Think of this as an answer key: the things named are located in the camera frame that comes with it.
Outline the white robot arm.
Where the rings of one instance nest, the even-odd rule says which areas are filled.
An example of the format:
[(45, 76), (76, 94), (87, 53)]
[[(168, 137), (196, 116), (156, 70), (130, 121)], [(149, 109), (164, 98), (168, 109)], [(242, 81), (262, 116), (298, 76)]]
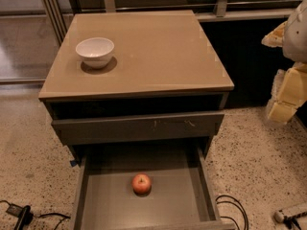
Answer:
[(307, 102), (307, 0), (298, 5), (287, 21), (265, 35), (261, 43), (281, 47), (283, 56), (294, 62), (287, 71), (277, 71), (266, 110), (269, 120), (287, 124)]

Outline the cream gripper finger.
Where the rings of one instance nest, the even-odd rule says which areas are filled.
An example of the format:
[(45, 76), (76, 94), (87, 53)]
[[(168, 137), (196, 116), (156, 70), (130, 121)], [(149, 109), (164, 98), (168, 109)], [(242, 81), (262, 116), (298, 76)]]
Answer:
[(267, 118), (287, 124), (307, 102), (307, 64), (296, 62), (287, 71), (279, 69), (272, 83), (272, 97), (266, 107)]
[(263, 37), (261, 43), (271, 48), (282, 47), (285, 26), (286, 22), (278, 25), (275, 29)]

